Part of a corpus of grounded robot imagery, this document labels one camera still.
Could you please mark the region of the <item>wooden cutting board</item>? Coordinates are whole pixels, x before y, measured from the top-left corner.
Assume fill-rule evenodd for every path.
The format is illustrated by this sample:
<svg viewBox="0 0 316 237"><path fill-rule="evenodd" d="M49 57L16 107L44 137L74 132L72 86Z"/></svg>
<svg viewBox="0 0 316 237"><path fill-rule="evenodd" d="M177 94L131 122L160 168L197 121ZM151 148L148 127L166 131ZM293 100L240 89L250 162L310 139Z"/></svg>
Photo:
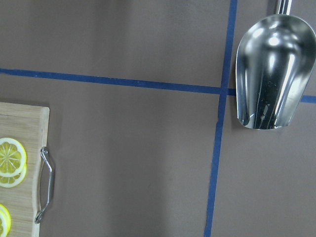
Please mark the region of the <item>wooden cutting board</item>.
<svg viewBox="0 0 316 237"><path fill-rule="evenodd" d="M47 144L48 107L0 104L0 203L8 237L37 237L52 202L55 170Z"/></svg>

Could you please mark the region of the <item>silver metal scoop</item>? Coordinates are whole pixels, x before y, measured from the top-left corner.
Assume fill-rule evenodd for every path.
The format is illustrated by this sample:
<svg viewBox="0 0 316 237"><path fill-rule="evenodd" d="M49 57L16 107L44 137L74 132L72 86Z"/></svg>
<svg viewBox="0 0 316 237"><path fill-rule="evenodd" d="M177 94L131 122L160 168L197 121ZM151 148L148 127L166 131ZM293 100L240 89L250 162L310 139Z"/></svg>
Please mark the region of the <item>silver metal scoop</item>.
<svg viewBox="0 0 316 237"><path fill-rule="evenodd" d="M251 129L290 124L316 63L316 35L279 0L242 37L236 58L237 118Z"/></svg>

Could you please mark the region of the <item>lemon slice pair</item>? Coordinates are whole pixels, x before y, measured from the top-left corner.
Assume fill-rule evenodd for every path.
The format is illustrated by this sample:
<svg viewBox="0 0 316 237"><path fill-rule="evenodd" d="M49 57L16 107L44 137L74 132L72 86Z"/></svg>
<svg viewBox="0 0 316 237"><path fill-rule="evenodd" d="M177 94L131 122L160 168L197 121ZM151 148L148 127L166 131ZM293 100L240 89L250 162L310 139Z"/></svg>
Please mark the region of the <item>lemon slice pair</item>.
<svg viewBox="0 0 316 237"><path fill-rule="evenodd" d="M16 139L0 139L0 186L13 188L23 182L27 173L27 154Z"/></svg>

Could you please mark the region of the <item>single lemon slice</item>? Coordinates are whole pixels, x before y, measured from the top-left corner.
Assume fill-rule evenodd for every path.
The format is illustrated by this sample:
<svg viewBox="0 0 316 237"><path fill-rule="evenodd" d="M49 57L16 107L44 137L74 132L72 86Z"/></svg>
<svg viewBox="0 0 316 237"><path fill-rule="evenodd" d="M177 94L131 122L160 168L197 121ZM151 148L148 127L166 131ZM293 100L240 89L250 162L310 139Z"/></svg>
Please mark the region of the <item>single lemon slice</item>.
<svg viewBox="0 0 316 237"><path fill-rule="evenodd" d="M11 216L4 205L0 205L0 236L6 237L11 229Z"/></svg>

